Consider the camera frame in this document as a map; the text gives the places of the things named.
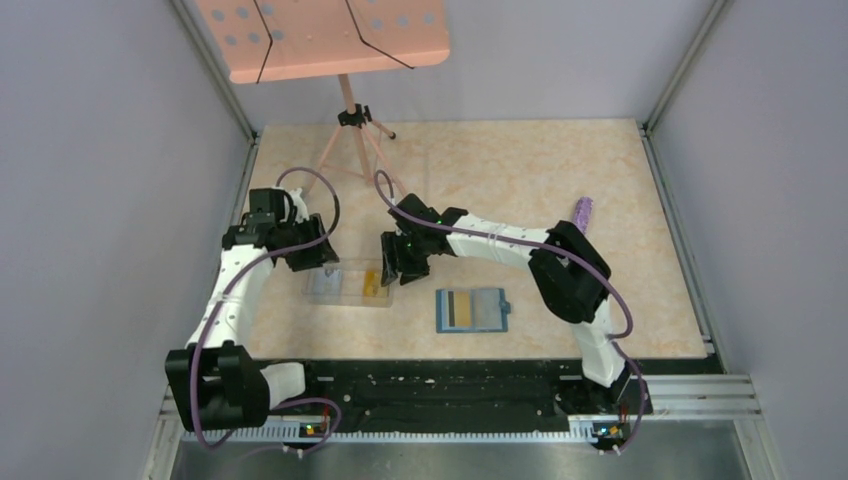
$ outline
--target music stand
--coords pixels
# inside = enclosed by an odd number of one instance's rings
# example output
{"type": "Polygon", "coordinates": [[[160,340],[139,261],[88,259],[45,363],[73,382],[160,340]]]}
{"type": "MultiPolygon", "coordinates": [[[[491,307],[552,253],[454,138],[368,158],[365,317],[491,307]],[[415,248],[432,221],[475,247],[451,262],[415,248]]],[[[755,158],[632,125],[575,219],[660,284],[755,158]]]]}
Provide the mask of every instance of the music stand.
{"type": "MultiPolygon", "coordinates": [[[[442,0],[196,0],[234,83],[337,75],[345,101],[339,126],[317,168],[334,168],[373,181],[365,141],[374,148],[400,194],[403,182],[380,148],[374,127],[397,134],[357,104],[350,73],[435,65],[450,54],[442,0]],[[344,128],[350,127],[362,173],[327,165],[344,128]]],[[[308,191],[314,179],[306,186],[308,191]]]]}

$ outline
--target gray panel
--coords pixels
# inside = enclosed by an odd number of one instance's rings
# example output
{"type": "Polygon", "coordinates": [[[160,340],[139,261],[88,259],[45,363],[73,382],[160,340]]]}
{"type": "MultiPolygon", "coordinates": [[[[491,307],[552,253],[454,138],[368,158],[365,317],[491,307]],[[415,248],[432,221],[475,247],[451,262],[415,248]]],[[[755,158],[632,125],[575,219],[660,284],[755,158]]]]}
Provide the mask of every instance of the gray panel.
{"type": "MultiPolygon", "coordinates": [[[[448,0],[447,61],[357,74],[351,83],[357,99],[386,121],[646,119],[711,3],[448,0]]],[[[260,130],[335,122],[344,108],[333,77],[235,91],[260,130]]]]}
{"type": "Polygon", "coordinates": [[[790,478],[844,478],[848,2],[735,2],[654,138],[790,478]]]}
{"type": "Polygon", "coordinates": [[[183,442],[172,480],[507,480],[748,478],[730,422],[643,424],[622,457],[587,445],[330,445],[303,461],[279,450],[234,461],[261,444],[228,444],[216,452],[183,442]]]}
{"type": "Polygon", "coordinates": [[[138,478],[247,148],[165,0],[0,2],[0,478],[138,478]]]}

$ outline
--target purple eraser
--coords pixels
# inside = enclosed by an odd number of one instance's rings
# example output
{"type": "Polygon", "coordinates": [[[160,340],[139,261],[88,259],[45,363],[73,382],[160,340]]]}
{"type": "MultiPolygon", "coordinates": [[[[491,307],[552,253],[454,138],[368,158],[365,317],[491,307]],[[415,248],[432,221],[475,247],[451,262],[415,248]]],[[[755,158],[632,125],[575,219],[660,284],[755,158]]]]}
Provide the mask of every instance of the purple eraser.
{"type": "Polygon", "coordinates": [[[577,205],[574,207],[574,215],[571,217],[571,223],[577,225],[580,233],[586,235],[586,230],[589,228],[589,217],[592,215],[592,199],[589,197],[580,197],[577,200],[577,205]]]}

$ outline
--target wooden table surface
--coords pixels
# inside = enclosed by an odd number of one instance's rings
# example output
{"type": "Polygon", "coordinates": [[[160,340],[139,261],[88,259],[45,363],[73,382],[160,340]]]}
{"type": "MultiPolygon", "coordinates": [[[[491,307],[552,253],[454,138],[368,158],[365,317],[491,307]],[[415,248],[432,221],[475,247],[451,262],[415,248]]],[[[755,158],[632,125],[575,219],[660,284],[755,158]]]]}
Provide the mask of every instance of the wooden table surface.
{"type": "MultiPolygon", "coordinates": [[[[635,317],[621,342],[639,358],[703,358],[701,334],[636,123],[541,120],[400,123],[386,154],[410,192],[442,211],[465,208],[487,220],[552,227],[570,219],[583,195],[594,200],[587,236],[612,269],[611,281],[635,317]]],[[[268,127],[251,188],[273,185],[293,165],[314,165],[332,125],[268,127]]],[[[331,162],[359,168],[344,132],[331,162]]],[[[327,171],[339,193],[341,222],[331,244],[342,258],[380,258],[380,233],[394,230],[373,187],[327,171]]],[[[287,188],[304,185],[293,174],[287,188]]],[[[332,202],[316,184],[310,211],[332,221],[332,202]]],[[[391,308],[316,306],[302,294],[306,273],[280,264],[262,293],[249,342],[255,358],[518,359],[577,358],[567,323],[553,316],[526,272],[479,259],[431,257],[431,274],[394,287],[391,308]],[[435,290],[502,287],[512,304],[506,333],[439,334],[435,290]]],[[[623,329],[621,311],[613,319],[623,329]]]]}

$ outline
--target gray wall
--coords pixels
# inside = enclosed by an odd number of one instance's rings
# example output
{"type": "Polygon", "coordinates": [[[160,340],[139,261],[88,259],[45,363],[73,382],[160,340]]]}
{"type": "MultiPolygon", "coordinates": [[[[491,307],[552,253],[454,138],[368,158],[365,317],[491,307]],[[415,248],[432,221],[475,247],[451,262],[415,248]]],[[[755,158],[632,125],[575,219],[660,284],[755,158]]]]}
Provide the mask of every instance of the gray wall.
{"type": "Polygon", "coordinates": [[[845,478],[848,3],[736,2],[657,143],[791,478],[845,478]]]}
{"type": "Polygon", "coordinates": [[[137,478],[246,143],[164,0],[0,2],[0,478],[137,478]]]}
{"type": "MultiPolygon", "coordinates": [[[[351,82],[388,121],[647,118],[710,3],[445,0],[447,61],[351,82]]],[[[335,122],[344,108],[333,77],[235,90],[258,129],[335,122]]]]}

